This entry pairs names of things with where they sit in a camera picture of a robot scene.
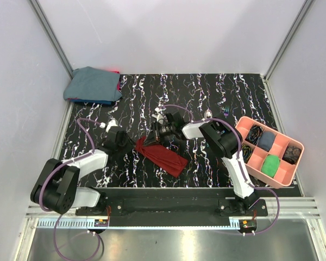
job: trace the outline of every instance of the blue fork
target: blue fork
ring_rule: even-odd
[[[223,107],[223,115],[226,117],[229,115],[229,106]]]

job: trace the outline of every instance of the pink plastic bin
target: pink plastic bin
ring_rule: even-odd
[[[266,152],[245,140],[253,125],[261,126],[264,131],[274,133],[274,144],[269,152]],[[302,143],[298,142],[297,140],[291,139],[290,137],[285,136],[277,132],[276,130],[271,129],[249,117],[241,117],[236,126],[236,129],[241,133],[243,137],[243,144],[248,145],[253,149],[253,153],[250,157],[250,160],[247,164],[245,164],[249,174],[275,189],[290,186],[294,177],[294,173],[297,170],[297,166],[304,151],[304,146],[302,145]],[[302,150],[299,159],[295,165],[292,165],[282,160],[284,152],[288,145],[298,147]],[[273,178],[261,172],[262,164],[269,154],[276,155],[280,159],[278,171]]]

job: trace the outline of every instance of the marble pattern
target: marble pattern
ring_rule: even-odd
[[[127,74],[121,76],[123,98],[114,106],[75,104],[68,124],[60,159],[76,157],[91,147],[76,119],[87,117],[100,122],[117,119],[136,141],[147,135],[157,106],[177,104],[187,107],[195,119],[210,109],[232,125],[249,116],[274,129],[276,125],[267,94],[259,74]],[[99,144],[104,132],[93,123],[84,123]],[[81,180],[80,185],[93,187],[229,187],[227,169],[202,139],[166,140],[167,148],[189,163],[179,178],[174,178],[136,151]]]

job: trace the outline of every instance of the white wall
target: white wall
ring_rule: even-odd
[[[72,66],[265,73],[304,0],[39,0]]]
[[[28,1],[0,1],[0,261],[11,260],[70,79]]]
[[[285,131],[305,145],[300,178],[326,229],[326,0],[312,6],[269,83]]]

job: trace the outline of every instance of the green cloth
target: green cloth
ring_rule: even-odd
[[[261,172],[273,178],[275,173],[277,173],[278,168],[280,165],[280,159],[278,156],[275,155],[268,155],[263,163],[261,168]]]

